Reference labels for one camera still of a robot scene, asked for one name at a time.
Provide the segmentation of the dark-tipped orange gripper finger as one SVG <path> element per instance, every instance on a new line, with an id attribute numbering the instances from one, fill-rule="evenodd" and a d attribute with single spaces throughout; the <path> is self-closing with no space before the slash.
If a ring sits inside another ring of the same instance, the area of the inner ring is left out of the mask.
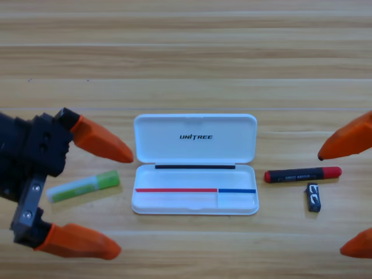
<path id="1" fill-rule="evenodd" d="M 359 154 L 371 148 L 371 111 L 354 119 L 328 138 L 317 156 L 319 160 Z"/>

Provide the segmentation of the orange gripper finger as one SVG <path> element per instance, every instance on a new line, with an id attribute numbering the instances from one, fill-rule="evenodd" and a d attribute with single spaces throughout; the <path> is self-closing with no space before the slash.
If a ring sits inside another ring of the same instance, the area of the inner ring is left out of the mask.
<path id="1" fill-rule="evenodd" d="M 60 257 L 93 257 L 112 260 L 121 247 L 101 232 L 76 224 L 53 224 L 45 241 L 34 249 Z"/>

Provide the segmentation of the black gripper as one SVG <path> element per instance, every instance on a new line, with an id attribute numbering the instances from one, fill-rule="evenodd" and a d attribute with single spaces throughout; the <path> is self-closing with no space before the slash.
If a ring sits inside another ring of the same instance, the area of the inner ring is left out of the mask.
<path id="1" fill-rule="evenodd" d="M 47 177 L 57 177 L 65 168 L 72 140 L 101 158 L 134 160 L 118 136 L 70 109 L 31 120 L 1 114 L 1 197 L 17 203 L 10 225 L 15 243 L 37 248 L 46 240 L 52 225 L 42 220 L 38 204 Z"/>

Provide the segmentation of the plain orange gripper finger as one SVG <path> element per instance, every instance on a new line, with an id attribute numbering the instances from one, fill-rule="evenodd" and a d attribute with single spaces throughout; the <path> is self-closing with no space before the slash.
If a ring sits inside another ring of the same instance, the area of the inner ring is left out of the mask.
<path id="1" fill-rule="evenodd" d="M 340 248 L 340 253 L 344 256 L 371 259 L 372 258 L 372 228 L 358 233 L 357 236 L 349 240 Z"/>

